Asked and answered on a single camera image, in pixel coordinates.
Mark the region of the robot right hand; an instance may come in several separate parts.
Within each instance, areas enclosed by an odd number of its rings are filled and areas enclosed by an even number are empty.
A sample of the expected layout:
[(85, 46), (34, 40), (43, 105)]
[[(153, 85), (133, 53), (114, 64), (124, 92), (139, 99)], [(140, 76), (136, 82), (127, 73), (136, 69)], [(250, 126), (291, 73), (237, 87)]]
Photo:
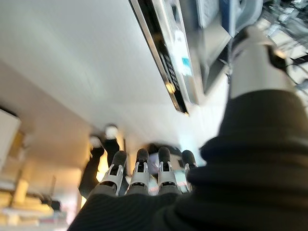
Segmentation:
[(285, 59), (255, 26), (231, 51), (228, 101), (218, 135), (200, 153), (186, 150), (188, 192), (181, 193), (170, 152), (158, 152), (158, 194), (150, 196), (149, 155), (137, 153), (125, 195), (127, 154), (114, 154), (92, 185), (71, 231), (305, 231), (308, 228), (308, 116)]

